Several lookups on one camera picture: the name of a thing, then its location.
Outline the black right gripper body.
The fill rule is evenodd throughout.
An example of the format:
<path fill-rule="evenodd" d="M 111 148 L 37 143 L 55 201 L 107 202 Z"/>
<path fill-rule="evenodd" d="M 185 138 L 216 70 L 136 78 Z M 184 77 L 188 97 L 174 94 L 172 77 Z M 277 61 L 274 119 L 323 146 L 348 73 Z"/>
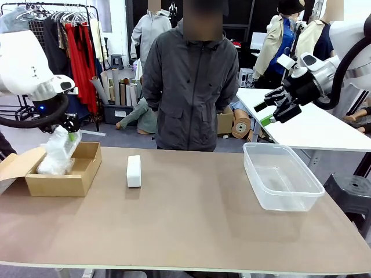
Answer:
<path fill-rule="evenodd" d="M 285 95 L 287 95 L 283 102 L 284 105 L 304 106 L 322 97 L 321 88 L 310 72 L 297 78 L 290 75 L 282 81 L 282 86 L 285 89 Z"/>

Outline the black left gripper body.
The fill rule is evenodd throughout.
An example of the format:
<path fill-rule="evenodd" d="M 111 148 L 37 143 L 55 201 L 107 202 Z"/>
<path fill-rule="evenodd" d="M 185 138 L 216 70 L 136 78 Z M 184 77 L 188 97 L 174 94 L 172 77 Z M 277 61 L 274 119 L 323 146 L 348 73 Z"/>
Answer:
<path fill-rule="evenodd" d="M 39 129 L 43 132 L 44 126 L 56 125 L 57 127 L 63 127 L 67 131 L 78 131 L 78 115 L 67 112 L 69 104 L 66 94 L 57 94 L 48 100 L 33 101 L 39 119 L 46 120 L 46 124 L 40 126 Z"/>

